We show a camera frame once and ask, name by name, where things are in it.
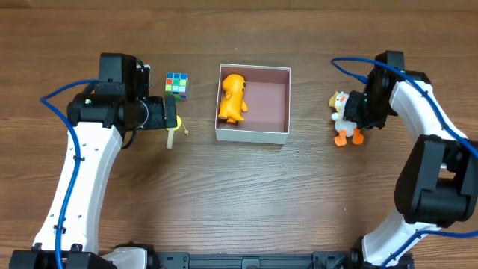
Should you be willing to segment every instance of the yellow toy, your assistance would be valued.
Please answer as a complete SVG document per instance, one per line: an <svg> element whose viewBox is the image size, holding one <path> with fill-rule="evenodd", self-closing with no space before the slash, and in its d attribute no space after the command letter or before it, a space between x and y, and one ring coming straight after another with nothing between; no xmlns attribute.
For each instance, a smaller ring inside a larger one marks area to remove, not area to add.
<svg viewBox="0 0 478 269"><path fill-rule="evenodd" d="M364 143L364 135L357 129L357 123L344 120L344 109L349 95L344 92L335 92L329 100L329 107L335 108L337 112L332 114L332 119L335 121L335 130L338 136L334 138L335 145L347 145L347 137L352 137L352 143L360 145Z"/></svg>
<svg viewBox="0 0 478 269"><path fill-rule="evenodd" d="M177 132L181 127L184 127L184 134L189 136L189 131L186 129L186 125L182 122L182 119L180 116L176 115L176 121L178 122L178 125L173 128L175 132Z"/></svg>
<svg viewBox="0 0 478 269"><path fill-rule="evenodd" d="M227 119L227 123L235 124L243 121L244 118L240 112L247 112L249 109L243 100L246 90L246 81L244 77L237 74L228 75L223 80L223 89L226 92L221 101L219 115L220 119Z"/></svg>

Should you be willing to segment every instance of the white duck toy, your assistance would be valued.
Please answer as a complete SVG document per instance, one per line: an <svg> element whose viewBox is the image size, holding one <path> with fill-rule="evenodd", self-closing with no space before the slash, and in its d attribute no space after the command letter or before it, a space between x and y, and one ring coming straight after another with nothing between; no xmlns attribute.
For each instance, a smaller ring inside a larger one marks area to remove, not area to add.
<svg viewBox="0 0 478 269"><path fill-rule="evenodd" d="M344 92L335 92L329 100L329 107L335 108L337 112L332 113L332 119L335 121L335 130L338 136L334 138L335 145L347 145L347 137L352 137L352 143L360 145L364 143L364 135L357 129L357 123L344 120L344 109L349 94Z"/></svg>

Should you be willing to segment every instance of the black metal base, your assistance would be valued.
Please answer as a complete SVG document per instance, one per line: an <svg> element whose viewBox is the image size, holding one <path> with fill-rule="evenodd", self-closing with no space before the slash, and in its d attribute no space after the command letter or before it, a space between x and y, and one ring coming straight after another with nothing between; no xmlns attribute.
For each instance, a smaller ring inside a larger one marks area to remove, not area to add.
<svg viewBox="0 0 478 269"><path fill-rule="evenodd" d="M312 254L189 254L157 253L160 269L352 269L346 267L345 252L317 251ZM379 268L359 265L358 268ZM411 254L389 269L415 269Z"/></svg>

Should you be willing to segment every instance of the cable tie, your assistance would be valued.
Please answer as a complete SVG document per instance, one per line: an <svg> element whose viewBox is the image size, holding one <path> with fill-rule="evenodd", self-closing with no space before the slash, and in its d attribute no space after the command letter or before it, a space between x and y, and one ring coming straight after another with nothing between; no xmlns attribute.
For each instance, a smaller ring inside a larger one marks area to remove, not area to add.
<svg viewBox="0 0 478 269"><path fill-rule="evenodd" d="M77 158L78 158L78 157L77 157L76 155L73 156L73 160L76 161Z"/></svg>
<svg viewBox="0 0 478 269"><path fill-rule="evenodd" d="M55 230L56 230L56 229L61 229L61 230L63 230L63 232L62 232L63 234L66 232L66 228L63 227L63 226L54 225L54 226L53 226L53 229L55 229Z"/></svg>
<svg viewBox="0 0 478 269"><path fill-rule="evenodd" d="M418 230L415 230L415 236L420 240L421 239L421 235L418 234Z"/></svg>

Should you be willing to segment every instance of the orange duck feet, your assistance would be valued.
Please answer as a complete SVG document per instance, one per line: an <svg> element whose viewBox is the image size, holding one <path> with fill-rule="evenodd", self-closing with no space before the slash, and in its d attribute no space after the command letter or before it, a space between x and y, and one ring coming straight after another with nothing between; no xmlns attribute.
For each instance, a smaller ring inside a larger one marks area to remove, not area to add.
<svg viewBox="0 0 478 269"><path fill-rule="evenodd" d="M347 131L341 130L338 133L338 136L334 138L336 146L345 146L347 145Z"/></svg>
<svg viewBox="0 0 478 269"><path fill-rule="evenodd" d="M355 145L362 145L364 143L364 135L357 128L353 130L352 143Z"/></svg>

